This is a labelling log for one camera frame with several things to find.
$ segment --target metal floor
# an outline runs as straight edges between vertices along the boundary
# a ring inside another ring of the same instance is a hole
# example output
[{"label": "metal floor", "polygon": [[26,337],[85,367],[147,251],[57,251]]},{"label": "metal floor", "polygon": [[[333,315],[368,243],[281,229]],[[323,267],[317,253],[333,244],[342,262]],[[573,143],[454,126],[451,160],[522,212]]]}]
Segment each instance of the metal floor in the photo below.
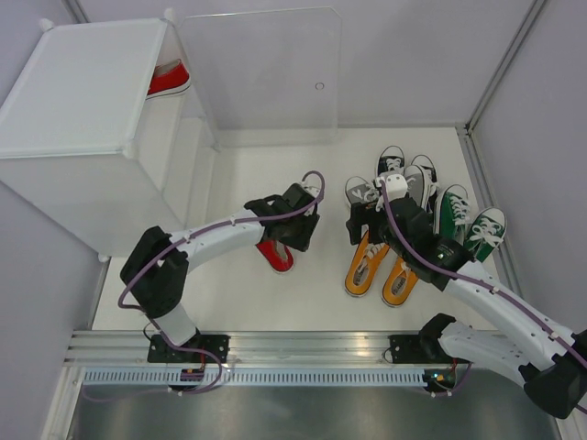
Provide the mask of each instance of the metal floor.
[{"label": "metal floor", "polygon": [[[98,386],[95,397],[137,387]],[[452,398],[404,388],[225,387],[111,403],[81,400],[76,440],[553,440],[554,420],[514,383],[474,370]]]}]

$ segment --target red sneaker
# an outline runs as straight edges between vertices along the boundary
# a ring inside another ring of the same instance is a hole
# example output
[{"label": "red sneaker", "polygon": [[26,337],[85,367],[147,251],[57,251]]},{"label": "red sneaker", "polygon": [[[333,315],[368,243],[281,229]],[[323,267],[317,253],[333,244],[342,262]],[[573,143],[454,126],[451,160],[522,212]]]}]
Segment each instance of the red sneaker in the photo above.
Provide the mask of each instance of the red sneaker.
[{"label": "red sneaker", "polygon": [[279,241],[264,241],[257,245],[257,249],[269,261],[273,270],[278,273],[287,272],[294,266],[292,252]]},{"label": "red sneaker", "polygon": [[157,66],[150,80],[147,99],[168,94],[182,94],[192,80],[181,60],[173,60],[167,64]]}]

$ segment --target green sneaker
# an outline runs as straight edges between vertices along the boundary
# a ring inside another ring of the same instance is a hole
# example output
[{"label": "green sneaker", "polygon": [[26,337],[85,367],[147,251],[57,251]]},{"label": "green sneaker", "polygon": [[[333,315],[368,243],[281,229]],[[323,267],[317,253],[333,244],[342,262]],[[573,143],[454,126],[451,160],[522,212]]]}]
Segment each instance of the green sneaker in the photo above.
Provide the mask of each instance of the green sneaker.
[{"label": "green sneaker", "polygon": [[450,185],[437,198],[434,210],[434,232],[463,243],[467,224],[471,221],[469,195],[460,185]]},{"label": "green sneaker", "polygon": [[498,208],[487,208],[477,215],[465,237],[464,247],[483,262],[504,241],[505,214]]}]

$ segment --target orange sneaker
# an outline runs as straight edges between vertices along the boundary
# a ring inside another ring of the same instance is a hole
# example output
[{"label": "orange sneaker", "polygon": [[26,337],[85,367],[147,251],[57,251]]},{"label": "orange sneaker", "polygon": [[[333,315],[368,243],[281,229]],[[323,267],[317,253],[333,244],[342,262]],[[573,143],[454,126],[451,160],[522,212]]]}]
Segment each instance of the orange sneaker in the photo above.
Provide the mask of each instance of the orange sneaker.
[{"label": "orange sneaker", "polygon": [[350,296],[359,298],[367,293],[373,278],[375,278],[377,268],[388,251],[389,246],[383,243],[379,245],[369,243],[369,231],[363,235],[345,279],[345,288]]},{"label": "orange sneaker", "polygon": [[382,291],[383,302],[390,307],[399,307],[414,288],[418,277],[405,265],[401,258],[397,258],[392,273],[385,282]]}]

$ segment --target gray sneaker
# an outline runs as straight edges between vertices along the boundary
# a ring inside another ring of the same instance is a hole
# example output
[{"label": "gray sneaker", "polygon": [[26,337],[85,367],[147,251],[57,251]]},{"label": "gray sneaker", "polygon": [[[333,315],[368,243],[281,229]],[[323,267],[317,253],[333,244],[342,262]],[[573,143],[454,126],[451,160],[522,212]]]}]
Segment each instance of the gray sneaker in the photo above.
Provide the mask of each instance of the gray sneaker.
[{"label": "gray sneaker", "polygon": [[405,181],[407,182],[407,193],[422,208],[426,209],[430,193],[432,191],[432,182],[428,173],[419,165],[410,165],[404,171]]},{"label": "gray sneaker", "polygon": [[353,176],[345,184],[347,205],[368,204],[379,199],[379,191],[368,181],[359,176]]}]

